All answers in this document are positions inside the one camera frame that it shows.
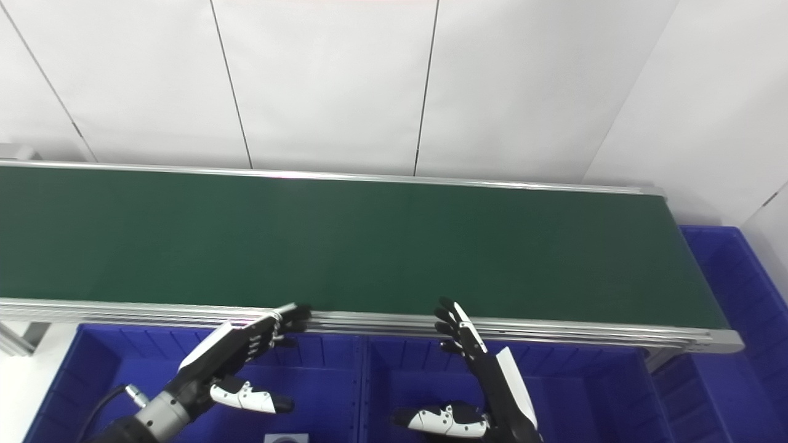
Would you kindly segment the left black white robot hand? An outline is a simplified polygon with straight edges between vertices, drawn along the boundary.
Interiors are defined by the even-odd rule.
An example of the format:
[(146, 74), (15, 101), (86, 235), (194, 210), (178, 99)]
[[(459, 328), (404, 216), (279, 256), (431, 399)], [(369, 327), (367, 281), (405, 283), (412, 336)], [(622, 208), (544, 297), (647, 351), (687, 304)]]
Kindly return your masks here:
[(288, 303), (244, 326), (225, 322), (181, 362), (164, 391), (192, 421), (217, 403), (264, 414), (291, 413), (295, 407), (292, 398), (254, 387), (236, 374), (276, 346), (295, 347), (297, 342), (284, 334), (302, 333), (311, 317), (312, 306)]

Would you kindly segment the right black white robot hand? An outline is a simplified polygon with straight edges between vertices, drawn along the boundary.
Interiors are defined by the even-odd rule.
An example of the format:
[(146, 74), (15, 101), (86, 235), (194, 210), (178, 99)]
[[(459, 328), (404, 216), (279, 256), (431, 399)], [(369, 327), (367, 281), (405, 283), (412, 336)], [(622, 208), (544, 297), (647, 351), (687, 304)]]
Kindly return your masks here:
[(459, 355), (478, 381), (484, 408), (464, 401), (396, 409), (391, 422), (428, 442), (542, 442), (534, 404), (508, 347), (491, 353), (455, 300), (440, 297), (435, 330), (447, 336), (441, 350)]

